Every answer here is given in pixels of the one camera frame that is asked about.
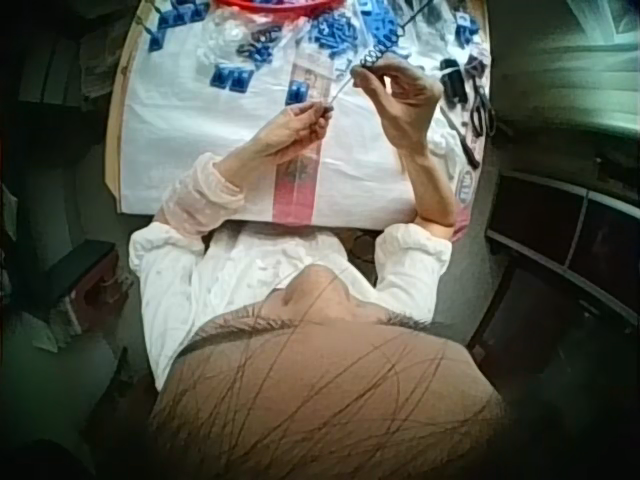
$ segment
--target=red container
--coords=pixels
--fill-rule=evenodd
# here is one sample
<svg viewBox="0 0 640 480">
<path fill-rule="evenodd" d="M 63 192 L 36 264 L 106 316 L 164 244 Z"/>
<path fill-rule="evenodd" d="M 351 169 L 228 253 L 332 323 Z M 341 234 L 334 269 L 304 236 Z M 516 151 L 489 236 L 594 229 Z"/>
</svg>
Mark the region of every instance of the red container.
<svg viewBox="0 0 640 480">
<path fill-rule="evenodd" d="M 253 3 L 251 0 L 211 0 L 212 4 L 238 7 L 248 13 L 267 13 L 289 18 L 314 17 L 326 10 L 341 7 L 344 0 L 301 0 L 298 4 L 269 5 Z"/>
</svg>

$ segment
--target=scissors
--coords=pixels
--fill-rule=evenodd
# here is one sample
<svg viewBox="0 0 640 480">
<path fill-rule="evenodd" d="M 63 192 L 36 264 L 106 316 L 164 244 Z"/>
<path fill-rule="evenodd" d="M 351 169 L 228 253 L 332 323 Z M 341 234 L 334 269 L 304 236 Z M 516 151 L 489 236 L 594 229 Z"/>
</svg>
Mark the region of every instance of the scissors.
<svg viewBox="0 0 640 480">
<path fill-rule="evenodd" d="M 489 103 L 489 98 L 484 87 L 473 78 L 473 106 L 471 107 L 471 126 L 476 137 L 482 137 L 485 133 L 488 137 L 493 137 L 496 133 L 496 111 Z"/>
</svg>

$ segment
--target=hair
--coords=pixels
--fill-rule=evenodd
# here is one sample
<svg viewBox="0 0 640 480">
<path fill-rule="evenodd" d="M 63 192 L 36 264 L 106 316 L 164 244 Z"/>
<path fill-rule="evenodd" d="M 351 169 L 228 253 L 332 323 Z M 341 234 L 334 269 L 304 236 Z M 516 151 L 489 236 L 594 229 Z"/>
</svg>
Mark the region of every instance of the hair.
<svg viewBox="0 0 640 480">
<path fill-rule="evenodd" d="M 251 455 L 234 461 L 224 432 L 211 431 L 211 415 L 202 422 L 176 412 L 190 382 L 175 399 L 142 422 L 130 422 L 116 439 L 105 478 L 280 479 L 268 466 L 253 464 Z M 325 473 L 317 478 L 575 478 L 590 477 L 598 469 L 637 471 L 637 412 L 602 412 L 581 431 L 565 428 L 561 412 L 535 392 L 524 392 L 509 408 L 487 439 L 464 454 L 424 471 L 405 471 L 379 477 Z M 430 440 L 421 440 L 429 445 Z M 286 478 L 309 478 L 290 472 Z"/>
</svg>

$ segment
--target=wrist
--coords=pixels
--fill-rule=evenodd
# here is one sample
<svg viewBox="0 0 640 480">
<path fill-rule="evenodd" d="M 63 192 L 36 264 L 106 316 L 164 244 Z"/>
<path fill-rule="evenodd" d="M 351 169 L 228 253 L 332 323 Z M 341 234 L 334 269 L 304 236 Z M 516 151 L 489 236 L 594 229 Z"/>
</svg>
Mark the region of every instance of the wrist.
<svg viewBox="0 0 640 480">
<path fill-rule="evenodd" d="M 431 157 L 429 155 L 429 147 L 426 143 L 413 147 L 398 148 L 398 156 L 407 163 L 413 164 L 430 164 Z"/>
</svg>

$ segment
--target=wooden table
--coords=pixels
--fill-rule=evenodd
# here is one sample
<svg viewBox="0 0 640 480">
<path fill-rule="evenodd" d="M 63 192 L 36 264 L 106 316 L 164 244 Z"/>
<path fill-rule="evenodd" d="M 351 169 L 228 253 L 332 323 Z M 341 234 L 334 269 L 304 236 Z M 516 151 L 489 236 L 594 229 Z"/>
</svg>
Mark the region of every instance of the wooden table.
<svg viewBox="0 0 640 480">
<path fill-rule="evenodd" d="M 481 28 L 483 40 L 489 45 L 489 22 L 486 0 L 467 0 L 467 9 Z M 153 13 L 153 8 L 147 2 L 141 2 L 136 13 L 146 23 Z M 142 25 L 135 22 L 129 29 L 120 57 L 120 64 L 113 84 L 111 105 L 109 107 L 109 120 L 107 122 L 107 136 L 105 140 L 104 154 L 104 178 L 105 183 L 116 198 L 117 209 L 120 212 L 120 143 L 122 137 L 122 124 L 124 105 L 129 85 L 129 72 L 135 61 L 138 41 L 144 33 Z"/>
</svg>

